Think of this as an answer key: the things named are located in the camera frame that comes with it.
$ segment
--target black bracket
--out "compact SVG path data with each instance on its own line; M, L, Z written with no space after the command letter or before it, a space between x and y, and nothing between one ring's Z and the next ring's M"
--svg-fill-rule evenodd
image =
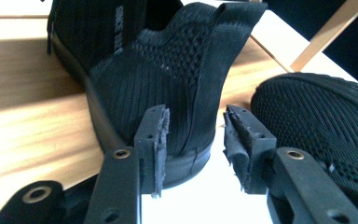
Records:
M307 152L275 149L276 138L250 111L229 105L225 145L242 187L265 193L274 223L358 223L358 210Z
M169 122L165 105L149 108L134 147L108 150L98 176L66 191L56 181L30 184L1 209L0 224L141 223L141 194L161 194Z

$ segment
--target black shoe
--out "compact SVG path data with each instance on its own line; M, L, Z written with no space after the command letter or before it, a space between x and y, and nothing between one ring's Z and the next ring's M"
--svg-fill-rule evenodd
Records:
M209 159L228 69L266 5L216 9L173 0L168 16L156 19L156 5L145 15L144 2L56 0L48 28L55 53L86 86L104 151L131 146L147 108L171 110L164 181L170 187L196 175Z
M358 206L358 84L315 74L262 83L252 112L278 147L304 149Z

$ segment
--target white surface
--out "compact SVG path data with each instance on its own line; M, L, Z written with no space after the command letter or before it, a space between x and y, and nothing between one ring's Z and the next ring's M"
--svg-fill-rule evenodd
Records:
M265 195L247 195L223 154L224 128L216 130L212 156L193 179L162 191L160 199L142 197L144 224L272 223Z

